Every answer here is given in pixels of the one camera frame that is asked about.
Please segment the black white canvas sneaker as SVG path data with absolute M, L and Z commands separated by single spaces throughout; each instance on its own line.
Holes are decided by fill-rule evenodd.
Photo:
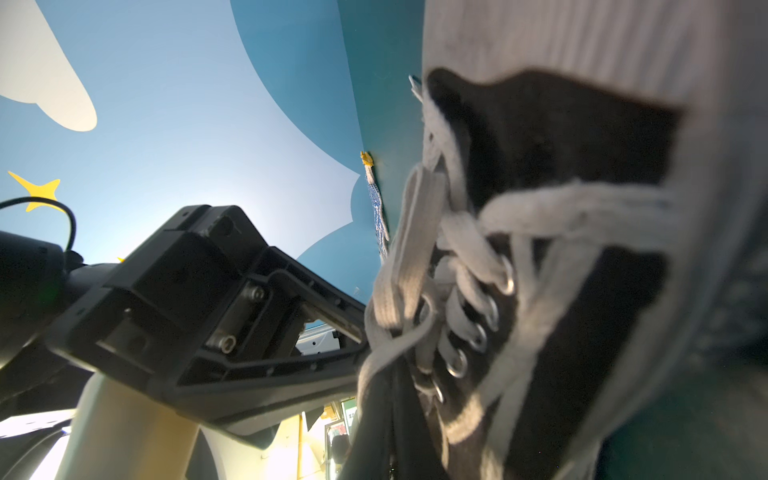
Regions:
M 592 479 L 767 334 L 763 1 L 429 1 L 345 479 Z

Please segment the blue dotted work glove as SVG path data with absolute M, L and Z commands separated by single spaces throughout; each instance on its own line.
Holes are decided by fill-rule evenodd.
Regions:
M 368 152 L 361 151 L 360 158 L 365 169 L 367 190 L 373 208 L 373 221 L 379 256 L 381 263 L 384 263 L 388 256 L 390 236 L 384 215 L 383 200 L 375 179 L 372 156 Z

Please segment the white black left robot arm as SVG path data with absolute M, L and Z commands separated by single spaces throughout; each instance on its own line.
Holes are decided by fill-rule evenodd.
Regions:
M 1 236 L 1 395 L 92 372 L 60 478 L 182 479 L 199 429 L 251 442 L 351 396 L 363 306 L 236 206 L 187 206 L 119 264 Z

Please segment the white shoelace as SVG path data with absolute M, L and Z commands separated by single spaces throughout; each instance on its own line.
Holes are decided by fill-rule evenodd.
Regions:
M 445 469 L 546 476 L 597 446 L 675 263 L 680 111 L 526 70 L 425 81 L 424 157 L 365 312 L 358 393 L 404 359 Z

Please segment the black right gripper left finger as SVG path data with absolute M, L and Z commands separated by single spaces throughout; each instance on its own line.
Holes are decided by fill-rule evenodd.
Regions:
M 358 426 L 339 479 L 389 479 L 393 429 L 392 367 L 378 372 L 360 397 Z

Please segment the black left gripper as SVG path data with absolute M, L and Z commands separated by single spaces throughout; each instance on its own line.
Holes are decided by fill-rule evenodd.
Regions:
M 154 399 L 236 440 L 354 394 L 368 356 L 364 306 L 267 246 L 238 206 L 184 207 L 98 275 L 53 321 L 46 345 L 140 392 L 149 385 Z M 263 297 L 241 334 L 248 361 L 199 350 L 249 267 Z M 316 321 L 338 347 L 300 346 Z

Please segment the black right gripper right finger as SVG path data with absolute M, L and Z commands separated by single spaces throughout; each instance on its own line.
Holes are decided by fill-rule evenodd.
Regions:
M 409 368 L 404 359 L 393 369 L 395 479 L 448 479 L 437 456 Z

